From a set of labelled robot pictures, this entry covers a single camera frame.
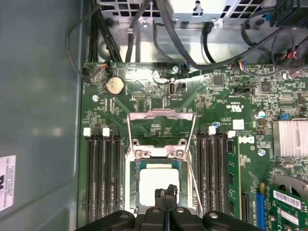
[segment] ram slot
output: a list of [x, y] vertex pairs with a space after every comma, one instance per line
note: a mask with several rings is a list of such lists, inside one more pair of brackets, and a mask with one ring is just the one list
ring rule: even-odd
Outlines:
[[113, 136], [114, 144], [114, 212], [120, 210], [120, 190], [121, 190], [121, 139], [118, 134]]
[[218, 210], [219, 204], [219, 165], [218, 165], [218, 158], [219, 158], [219, 142], [215, 136], [211, 136], [209, 139], [210, 145], [210, 155], [209, 155], [209, 162], [211, 166], [211, 196], [213, 198], [211, 210]]
[[102, 218], [103, 199], [103, 141], [100, 138], [96, 141], [96, 214], [95, 219]]
[[226, 135], [218, 136], [218, 204], [217, 210], [226, 212], [227, 206], [227, 188], [226, 188], [226, 151], [227, 151], [227, 138]]
[[112, 140], [109, 137], [104, 138], [104, 212], [103, 216], [111, 213], [111, 168], [112, 168]]
[[87, 201], [87, 207], [86, 207], [86, 224], [89, 224], [93, 222], [94, 220], [94, 214], [95, 204], [93, 203], [93, 192], [95, 192], [95, 184], [94, 184], [94, 143], [95, 141], [91, 138], [88, 140], [88, 149], [87, 149], [87, 191], [86, 191], [86, 201]]
[[204, 136], [198, 135], [197, 139], [197, 183], [198, 188], [200, 190], [200, 199], [201, 205], [203, 207], [203, 212], [206, 213], [210, 211], [210, 204], [211, 204], [211, 195], [210, 195], [210, 178], [211, 172], [209, 170], [209, 162], [208, 162], [208, 138]]

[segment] heatsink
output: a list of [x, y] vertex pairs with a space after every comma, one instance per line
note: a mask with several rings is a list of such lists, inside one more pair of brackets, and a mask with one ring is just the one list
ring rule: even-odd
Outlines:
[[308, 157], [308, 120], [273, 121], [274, 155]]

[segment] pcie slot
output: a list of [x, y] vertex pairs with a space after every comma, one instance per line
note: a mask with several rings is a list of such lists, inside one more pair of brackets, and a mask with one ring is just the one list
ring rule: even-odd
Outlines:
[[242, 221], [249, 223], [249, 196], [242, 193]]

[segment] screw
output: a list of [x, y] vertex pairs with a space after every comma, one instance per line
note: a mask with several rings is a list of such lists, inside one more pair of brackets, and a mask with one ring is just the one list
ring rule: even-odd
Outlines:
[[142, 151], [135, 151], [135, 157], [141, 158], [142, 157]]
[[147, 28], [147, 27], [148, 27], [148, 22], [144, 21], [144, 22], [142, 23], [142, 25], [143, 25], [144, 28]]
[[258, 150], [258, 155], [259, 156], [264, 156], [266, 154], [266, 151], [264, 149], [259, 149]]
[[183, 208], [177, 208], [177, 212], [178, 212], [178, 213], [183, 213], [183, 212], [184, 212], [184, 209], [183, 209]]
[[209, 217], [212, 218], [212, 219], [217, 219], [218, 215], [216, 213], [210, 213]]
[[179, 67], [178, 66], [173, 66], [172, 67], [172, 72], [178, 73], [178, 71], [179, 71]]
[[176, 156], [177, 158], [183, 158], [184, 152], [183, 152], [183, 151], [176, 151], [175, 156]]
[[92, 96], [92, 100], [93, 100], [94, 102], [97, 102], [99, 99], [100, 99], [100, 98], [99, 98], [98, 95], [93, 95], [93, 96]]
[[218, 28], [219, 28], [219, 23], [214, 23], [213, 28], [214, 28], [214, 29], [218, 29]]

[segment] sticker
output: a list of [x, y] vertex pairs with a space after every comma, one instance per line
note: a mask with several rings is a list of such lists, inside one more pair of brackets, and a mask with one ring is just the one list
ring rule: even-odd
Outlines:
[[298, 226], [298, 219], [296, 217], [284, 212], [283, 210], [281, 210], [281, 216], [284, 219], [287, 219], [289, 222], [292, 222], [293, 224]]
[[274, 198], [276, 198], [280, 201], [283, 201], [283, 202], [287, 203], [288, 205], [291, 205], [295, 208], [302, 209], [302, 205], [301, 205], [299, 200], [296, 200], [296, 199], [294, 199], [290, 196], [287, 196], [285, 194], [282, 194], [278, 191], [274, 191]]
[[244, 120], [243, 119], [234, 119], [233, 123], [233, 130], [244, 130]]
[[0, 211], [13, 205], [15, 163], [15, 155], [0, 158]]

